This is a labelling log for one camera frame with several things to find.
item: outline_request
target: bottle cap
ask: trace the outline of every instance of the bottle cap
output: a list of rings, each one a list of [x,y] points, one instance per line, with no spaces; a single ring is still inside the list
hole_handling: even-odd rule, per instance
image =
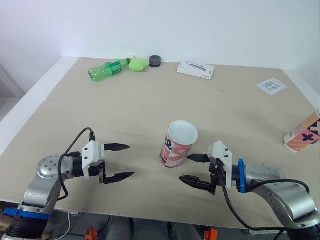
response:
[[[158,55],[152,55],[149,58],[149,62],[150,62],[150,67],[153,67],[153,68],[160,67],[160,65],[161,65],[161,57],[158,56]]]

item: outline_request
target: blue bracket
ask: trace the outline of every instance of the blue bracket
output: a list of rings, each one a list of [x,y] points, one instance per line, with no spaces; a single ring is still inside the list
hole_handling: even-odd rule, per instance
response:
[[[7,207],[4,210],[4,214],[12,217],[20,216],[20,217],[26,217],[31,219],[44,219],[44,220],[48,220],[51,217],[51,214],[23,211],[14,207]]]
[[[240,173],[240,192],[246,193],[246,164],[245,161],[240,158],[238,162],[239,173]]]

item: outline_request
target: green sponge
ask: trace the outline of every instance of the green sponge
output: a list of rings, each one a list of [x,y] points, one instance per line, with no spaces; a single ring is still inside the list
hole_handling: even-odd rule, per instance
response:
[[[134,58],[129,64],[129,68],[131,71],[134,72],[140,72],[143,71],[147,66],[149,65],[149,62],[144,60],[143,58]]]

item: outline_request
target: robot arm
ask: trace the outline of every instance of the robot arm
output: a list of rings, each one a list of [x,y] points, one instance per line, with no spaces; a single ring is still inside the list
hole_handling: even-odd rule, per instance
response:
[[[62,156],[60,169],[62,181],[82,176],[86,179],[99,176],[100,184],[120,182],[134,172],[106,177],[105,151],[121,151],[128,148],[130,147],[124,144],[99,144],[95,140],[90,140],[82,149],[82,155],[80,152],[72,152]],[[4,211],[4,214],[14,216],[14,220],[2,240],[42,238],[62,188],[58,171],[60,157],[54,154],[43,158],[18,208],[7,208]]]
[[[291,239],[320,237],[320,215],[306,191],[309,188],[305,189],[296,180],[284,180],[286,177],[280,169],[265,164],[245,165],[242,159],[238,165],[232,165],[232,153],[221,141],[210,146],[208,155],[193,154],[188,158],[210,163],[211,182],[201,181],[196,176],[180,176],[179,179],[185,184],[213,195],[216,194],[216,186],[231,189],[232,185],[241,193],[256,193],[271,206]]]

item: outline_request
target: green plastic bottle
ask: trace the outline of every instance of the green plastic bottle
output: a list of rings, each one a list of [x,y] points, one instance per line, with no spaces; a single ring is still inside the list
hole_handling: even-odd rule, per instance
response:
[[[93,81],[100,82],[107,77],[120,73],[129,65],[130,61],[131,58],[109,61],[101,66],[90,68],[88,74]]]

